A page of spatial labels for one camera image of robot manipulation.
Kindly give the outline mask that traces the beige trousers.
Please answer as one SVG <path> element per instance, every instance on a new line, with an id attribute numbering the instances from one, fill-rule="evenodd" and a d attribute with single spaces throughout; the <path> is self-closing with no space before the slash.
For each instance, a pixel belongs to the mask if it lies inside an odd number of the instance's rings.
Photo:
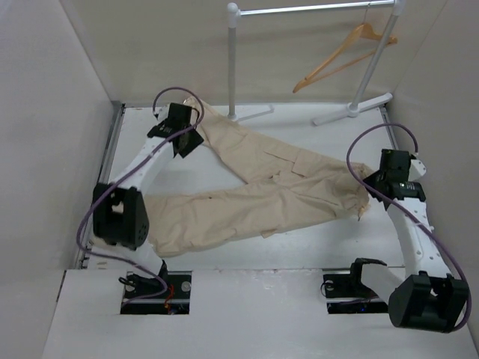
<path id="1" fill-rule="evenodd" d="M 369 206 L 355 180 L 371 175 L 363 163 L 346 162 L 247 129 L 198 103 L 205 115 L 198 131 L 244 185 L 226 190 L 169 196 L 148 195 L 147 240 L 159 257 L 218 247 L 231 239 L 267 238 L 353 215 Z"/>

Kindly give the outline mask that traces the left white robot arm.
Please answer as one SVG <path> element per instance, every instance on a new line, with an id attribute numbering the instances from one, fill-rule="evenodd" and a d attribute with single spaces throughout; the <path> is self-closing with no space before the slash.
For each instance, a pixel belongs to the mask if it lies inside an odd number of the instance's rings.
<path id="1" fill-rule="evenodd" d="M 186 157 L 203 139 L 196 127 L 204 117 L 202 103 L 171 103 L 167 114 L 145 136 L 135 158 L 110 183 L 94 189 L 93 232 L 107 249 L 98 256 L 130 264 L 143 272 L 142 289 L 162 297 L 168 279 L 160 274 L 162 260 L 147 237 L 150 230 L 145 195 L 159 172 L 176 156 Z"/>

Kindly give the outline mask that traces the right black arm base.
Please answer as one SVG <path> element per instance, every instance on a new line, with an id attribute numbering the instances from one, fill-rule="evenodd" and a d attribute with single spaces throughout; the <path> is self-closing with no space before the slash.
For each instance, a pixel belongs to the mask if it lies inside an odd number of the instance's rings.
<path id="1" fill-rule="evenodd" d="M 346 273 L 326 273 L 320 287 L 327 299 L 328 314 L 387 313 L 388 305 L 361 282 L 362 267 L 369 264 L 386 266 L 381 260 L 357 258 Z"/>

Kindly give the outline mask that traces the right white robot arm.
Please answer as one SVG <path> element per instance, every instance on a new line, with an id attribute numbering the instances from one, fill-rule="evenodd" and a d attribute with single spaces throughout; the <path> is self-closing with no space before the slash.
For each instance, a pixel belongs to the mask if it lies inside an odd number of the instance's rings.
<path id="1" fill-rule="evenodd" d="M 445 250 L 432 238 L 426 196 L 418 179 L 425 166 L 403 150 L 384 149 L 379 169 L 363 181 L 385 208 L 400 243 L 405 277 L 397 277 L 381 260 L 358 258 L 347 277 L 349 291 L 372 291 L 388 305 L 393 326 L 423 331 L 457 331 L 470 297 L 466 279 L 456 279 L 443 260 Z"/>

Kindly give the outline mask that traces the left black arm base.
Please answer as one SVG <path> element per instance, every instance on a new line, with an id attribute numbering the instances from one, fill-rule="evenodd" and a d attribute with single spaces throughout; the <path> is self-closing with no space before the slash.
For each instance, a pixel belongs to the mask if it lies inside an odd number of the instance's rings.
<path id="1" fill-rule="evenodd" d="M 164 273 L 166 286 L 154 278 L 128 272 L 123 285 L 122 315 L 188 315 L 192 294 L 191 271 Z"/>

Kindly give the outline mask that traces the wooden clothes hanger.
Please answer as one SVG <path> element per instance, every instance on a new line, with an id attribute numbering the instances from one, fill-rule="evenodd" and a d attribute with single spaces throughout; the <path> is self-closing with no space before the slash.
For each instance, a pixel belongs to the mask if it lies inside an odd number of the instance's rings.
<path id="1" fill-rule="evenodd" d="M 307 86 L 330 77 L 374 55 L 376 50 L 367 48 L 366 52 L 357 55 L 355 58 L 350 58 L 348 61 L 341 60 L 345 55 L 352 55 L 358 47 L 358 44 L 379 43 L 382 36 L 383 33 L 376 32 L 369 22 L 363 22 L 361 25 L 356 26 L 331 55 L 296 83 L 293 88 L 293 93 L 298 93 Z"/>

